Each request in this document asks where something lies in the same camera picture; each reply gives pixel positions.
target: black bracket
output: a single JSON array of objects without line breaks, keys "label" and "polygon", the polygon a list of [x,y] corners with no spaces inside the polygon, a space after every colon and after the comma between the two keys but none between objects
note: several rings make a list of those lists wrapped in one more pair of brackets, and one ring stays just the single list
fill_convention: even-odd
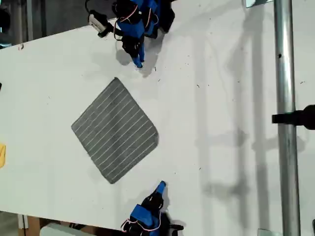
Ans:
[{"label": "black bracket", "polygon": [[315,105],[309,105],[302,111],[272,115],[272,123],[303,125],[309,130],[315,130]]}]

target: yellow object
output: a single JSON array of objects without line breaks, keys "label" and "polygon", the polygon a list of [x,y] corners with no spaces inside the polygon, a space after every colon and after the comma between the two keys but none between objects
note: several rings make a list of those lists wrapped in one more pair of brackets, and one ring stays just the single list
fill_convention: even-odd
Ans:
[{"label": "yellow object", "polygon": [[0,168],[5,164],[5,145],[0,144]]}]

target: gray striped cloth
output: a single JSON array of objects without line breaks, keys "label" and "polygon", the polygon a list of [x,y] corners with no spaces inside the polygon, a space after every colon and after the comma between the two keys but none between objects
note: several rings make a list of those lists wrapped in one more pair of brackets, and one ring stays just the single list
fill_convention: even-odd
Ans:
[{"label": "gray striped cloth", "polygon": [[71,126],[92,161],[115,183],[158,145],[158,132],[115,78]]}]

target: white tabletop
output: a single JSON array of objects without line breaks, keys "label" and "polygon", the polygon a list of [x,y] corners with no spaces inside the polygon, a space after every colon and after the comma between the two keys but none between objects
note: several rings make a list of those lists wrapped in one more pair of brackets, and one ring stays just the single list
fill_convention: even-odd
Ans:
[{"label": "white tabletop", "polygon": [[[0,210],[118,229],[161,180],[185,236],[282,231],[273,4],[173,3],[171,32],[134,67],[91,27],[0,51]],[[297,108],[315,103],[314,1],[294,1]],[[109,184],[71,130],[118,77],[159,145]],[[302,235],[315,218],[315,133],[298,128]]]}]

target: metal pole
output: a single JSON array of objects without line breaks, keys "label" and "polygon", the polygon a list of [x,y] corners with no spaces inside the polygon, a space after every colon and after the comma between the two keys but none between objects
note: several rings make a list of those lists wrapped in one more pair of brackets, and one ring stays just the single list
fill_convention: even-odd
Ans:
[{"label": "metal pole", "polygon": [[[274,0],[278,114],[295,111],[292,0]],[[300,236],[296,127],[279,124],[283,236]]]}]

